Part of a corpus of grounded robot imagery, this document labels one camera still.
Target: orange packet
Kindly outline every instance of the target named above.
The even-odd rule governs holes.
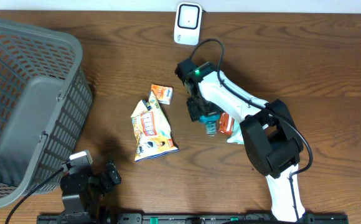
[[[167,105],[171,103],[172,94],[174,93],[174,89],[172,87],[152,84],[151,91],[154,93],[159,103]]]
[[[229,114],[223,112],[220,115],[218,132],[231,136],[234,122],[235,120]]]

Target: wooden table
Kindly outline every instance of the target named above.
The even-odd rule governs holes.
[[[0,18],[68,32],[83,46],[83,68],[95,102],[77,150],[89,149],[100,170],[112,157],[123,178],[105,197],[115,210],[146,213],[245,213],[270,210],[266,180],[244,146],[210,137],[192,123],[187,95],[174,75],[193,47],[173,41],[174,12],[0,11]],[[315,212],[346,213],[361,223],[361,15],[205,13],[200,39],[225,44],[223,71],[249,93],[282,99],[314,152],[298,177],[301,200]],[[206,45],[196,62],[216,62]],[[130,115],[152,83],[173,86],[162,105],[180,151],[134,162]],[[307,153],[301,153],[301,165]],[[28,199],[12,223],[35,223],[63,210],[61,191]],[[13,205],[0,209],[2,223]]]

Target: white device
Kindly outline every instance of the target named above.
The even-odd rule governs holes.
[[[240,96],[257,105],[265,107],[265,103],[267,103],[266,100],[259,99],[247,93],[245,90],[230,81],[222,71],[220,71],[220,78],[227,87],[237,92]],[[204,99],[215,103],[217,106],[223,109],[224,112],[228,113],[232,118],[234,118],[238,123],[241,123],[247,115],[254,115],[261,111],[258,108],[248,105],[243,100],[239,99],[239,97],[230,93],[223,85],[220,84],[217,72],[212,72],[203,77],[203,80],[199,83],[199,90]],[[290,173],[297,170],[298,165],[295,165],[290,166],[284,170],[277,179],[274,179],[270,175],[266,176],[272,198],[272,214],[279,221],[297,221],[291,193],[291,186],[288,179]],[[296,175],[293,178],[293,187],[298,216],[301,218],[305,212],[305,208],[303,207],[301,199],[299,198],[299,189]]]
[[[199,43],[202,7],[196,3],[179,3],[176,10],[174,41],[178,44]]]

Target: white background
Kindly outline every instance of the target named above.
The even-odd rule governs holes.
[[[0,0],[0,9],[176,11],[176,0]],[[361,0],[196,0],[207,12],[361,13]]]

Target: plastic basket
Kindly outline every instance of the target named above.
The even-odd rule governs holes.
[[[0,207],[60,168],[92,103],[69,34],[0,20]],[[59,185],[57,176],[37,194]]]

